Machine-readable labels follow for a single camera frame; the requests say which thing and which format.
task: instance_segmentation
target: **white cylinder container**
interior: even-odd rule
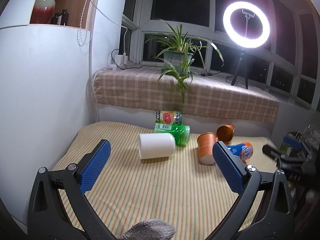
[[[176,143],[170,133],[143,133],[139,134],[139,157],[140,159],[153,159],[171,156]]]

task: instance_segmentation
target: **plaid blanket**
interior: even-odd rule
[[[183,114],[225,119],[275,122],[279,101],[263,90],[241,83],[230,86],[225,74],[194,76],[185,81],[188,90],[182,105],[177,81],[165,75],[159,83],[160,68],[102,70],[94,90],[99,104],[149,110],[179,110]]]

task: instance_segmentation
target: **brown cup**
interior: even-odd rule
[[[224,143],[230,142],[233,137],[234,131],[235,131],[235,126],[231,123],[227,123],[225,125],[220,126],[217,129],[218,140]]]
[[[213,132],[206,132],[198,136],[198,157],[202,164],[210,165],[215,162],[212,147],[217,141],[217,135]]]

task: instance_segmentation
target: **striped bedsheet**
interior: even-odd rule
[[[199,164],[197,136],[191,134],[185,148],[176,148],[169,158],[140,160],[137,136],[150,129],[116,122],[98,122],[84,127],[54,170],[78,163],[101,139],[111,143],[111,156],[86,196],[102,221],[115,236],[139,221],[159,218],[176,228],[174,239],[205,239],[219,224],[237,198],[216,164]],[[235,137],[231,144],[253,145],[253,164],[260,171],[274,172],[275,163],[262,154],[272,144],[264,137]],[[79,221],[61,190],[67,213],[75,227]],[[242,228],[250,225],[259,206],[259,192]]]

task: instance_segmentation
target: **green plastic bottle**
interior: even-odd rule
[[[161,124],[156,123],[155,133],[171,133],[176,141],[176,145],[185,147],[190,140],[190,127],[187,125]]]

